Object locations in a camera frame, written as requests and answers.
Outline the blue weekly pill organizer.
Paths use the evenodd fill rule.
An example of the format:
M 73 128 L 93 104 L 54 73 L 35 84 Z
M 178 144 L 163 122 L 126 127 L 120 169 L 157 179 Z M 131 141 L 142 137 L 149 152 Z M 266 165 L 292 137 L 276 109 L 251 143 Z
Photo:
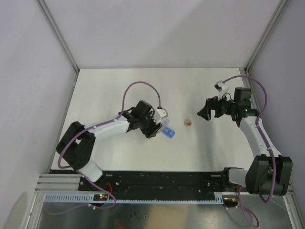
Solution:
M 162 122 L 161 133 L 172 139 L 175 136 L 175 131 L 169 127 L 169 123 L 170 120 L 167 118 Z

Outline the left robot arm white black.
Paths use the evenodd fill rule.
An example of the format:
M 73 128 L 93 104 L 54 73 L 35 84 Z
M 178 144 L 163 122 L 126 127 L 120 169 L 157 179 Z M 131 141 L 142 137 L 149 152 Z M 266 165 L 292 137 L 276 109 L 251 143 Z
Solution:
M 73 170 L 87 177 L 93 189 L 101 190 L 105 187 L 106 179 L 102 176 L 102 169 L 92 159 L 95 143 L 136 129 L 140 129 L 146 138 L 155 137 L 167 116 L 164 108 L 154 109 L 141 100 L 135 107 L 124 110 L 117 118 L 101 124 L 85 126 L 76 121 L 70 124 L 57 144 L 56 152 Z

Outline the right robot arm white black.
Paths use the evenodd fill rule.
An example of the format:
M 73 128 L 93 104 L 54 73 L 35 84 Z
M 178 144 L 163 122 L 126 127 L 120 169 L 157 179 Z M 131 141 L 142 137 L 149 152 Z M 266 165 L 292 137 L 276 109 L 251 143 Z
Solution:
M 254 160 L 247 170 L 225 168 L 227 175 L 220 179 L 221 188 L 232 191 L 240 185 L 250 194 L 284 196 L 293 168 L 291 158 L 282 156 L 267 136 L 258 110 L 251 107 L 250 88 L 236 87 L 234 98 L 230 100 L 226 94 L 227 91 L 224 91 L 219 96 L 206 99 L 197 114 L 207 121 L 212 117 L 211 111 L 215 112 L 216 118 L 231 116 L 245 135 Z

